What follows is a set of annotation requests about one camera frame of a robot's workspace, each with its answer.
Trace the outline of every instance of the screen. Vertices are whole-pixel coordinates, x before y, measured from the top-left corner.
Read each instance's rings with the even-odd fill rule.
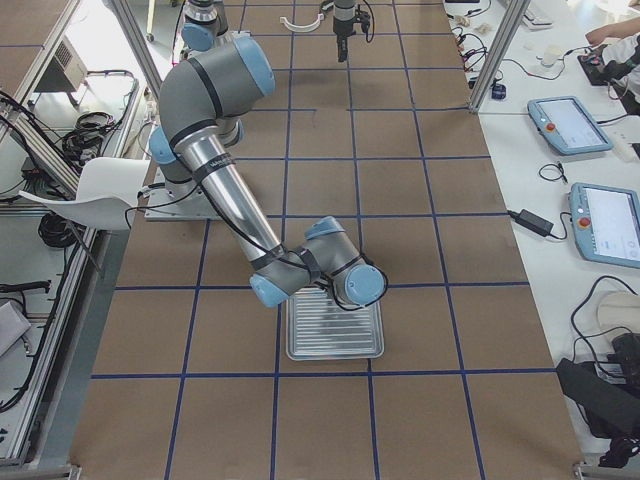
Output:
[[[640,260],[640,230],[633,197],[627,193],[585,188],[595,253],[605,257]]]
[[[594,147],[606,142],[584,112],[571,99],[541,102],[540,108],[570,148]]]

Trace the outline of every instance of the white cup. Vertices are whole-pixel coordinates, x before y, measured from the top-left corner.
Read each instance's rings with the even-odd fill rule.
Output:
[[[545,68],[551,68],[562,56],[562,48],[558,45],[549,45],[542,55],[540,64]]]

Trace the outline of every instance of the power adapter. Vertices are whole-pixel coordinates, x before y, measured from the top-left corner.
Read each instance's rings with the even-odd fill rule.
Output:
[[[507,210],[507,212],[518,225],[522,225],[527,230],[531,230],[541,237],[548,237],[551,234],[553,223],[550,221],[545,220],[528,210],[520,210],[520,213],[516,213],[513,210]]]

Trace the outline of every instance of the person's arm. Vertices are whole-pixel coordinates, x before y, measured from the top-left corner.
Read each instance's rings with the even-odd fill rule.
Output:
[[[586,37],[590,45],[600,45],[607,37],[625,38],[638,32],[640,32],[640,17],[596,28],[587,33]]]

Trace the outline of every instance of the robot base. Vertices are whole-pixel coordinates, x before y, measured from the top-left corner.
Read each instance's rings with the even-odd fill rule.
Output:
[[[306,287],[287,300],[286,309],[292,360],[376,358],[384,352],[378,302],[349,312],[323,290]]]
[[[155,183],[164,183],[164,176],[158,169],[154,179]],[[218,214],[202,193],[194,192],[182,202],[173,205],[153,208],[154,205],[165,205],[176,199],[169,195],[165,189],[151,190],[149,203],[145,210],[144,218],[148,222],[181,222],[189,220],[220,220]]]

